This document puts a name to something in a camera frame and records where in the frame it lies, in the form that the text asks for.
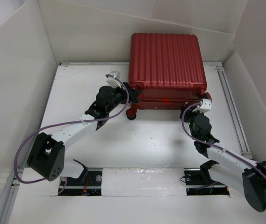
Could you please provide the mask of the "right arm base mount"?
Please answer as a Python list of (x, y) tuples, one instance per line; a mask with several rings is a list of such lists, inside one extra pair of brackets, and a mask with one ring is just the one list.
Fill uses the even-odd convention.
[(204, 179), (198, 168), (187, 168), (180, 181), (186, 185), (187, 196), (229, 196), (227, 186), (213, 180)]

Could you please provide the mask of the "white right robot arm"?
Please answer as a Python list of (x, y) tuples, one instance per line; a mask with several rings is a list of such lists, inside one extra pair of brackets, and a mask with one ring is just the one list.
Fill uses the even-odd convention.
[(197, 152), (208, 159), (200, 166), (199, 178), (205, 183), (219, 182), (242, 194), (256, 211), (266, 210), (266, 161), (247, 159), (219, 145), (209, 118), (191, 109), (181, 112), (184, 132), (194, 141)]

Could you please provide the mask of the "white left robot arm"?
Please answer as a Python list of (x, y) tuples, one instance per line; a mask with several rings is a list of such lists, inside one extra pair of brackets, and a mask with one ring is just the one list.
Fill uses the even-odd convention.
[(87, 181), (88, 167), (80, 161), (65, 160), (65, 152), (74, 143), (100, 129), (110, 119), (110, 113), (120, 104), (137, 103), (141, 91), (131, 88), (127, 82), (121, 87), (102, 86), (96, 100), (85, 111), (79, 122), (73, 122), (52, 134), (37, 135), (27, 165), (48, 181), (62, 176), (71, 178), (77, 185)]

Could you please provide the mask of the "red hard-shell suitcase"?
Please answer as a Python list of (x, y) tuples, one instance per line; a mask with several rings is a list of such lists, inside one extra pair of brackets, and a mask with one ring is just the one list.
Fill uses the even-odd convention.
[(128, 83), (141, 92), (126, 111), (129, 120), (138, 110), (181, 110), (211, 99), (196, 35), (134, 33)]

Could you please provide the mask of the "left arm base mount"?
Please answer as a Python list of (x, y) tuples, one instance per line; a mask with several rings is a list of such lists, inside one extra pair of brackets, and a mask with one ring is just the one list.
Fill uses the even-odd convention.
[(61, 177), (58, 195), (59, 196), (101, 196), (102, 169), (91, 169), (84, 182), (68, 177), (65, 185), (65, 178)]

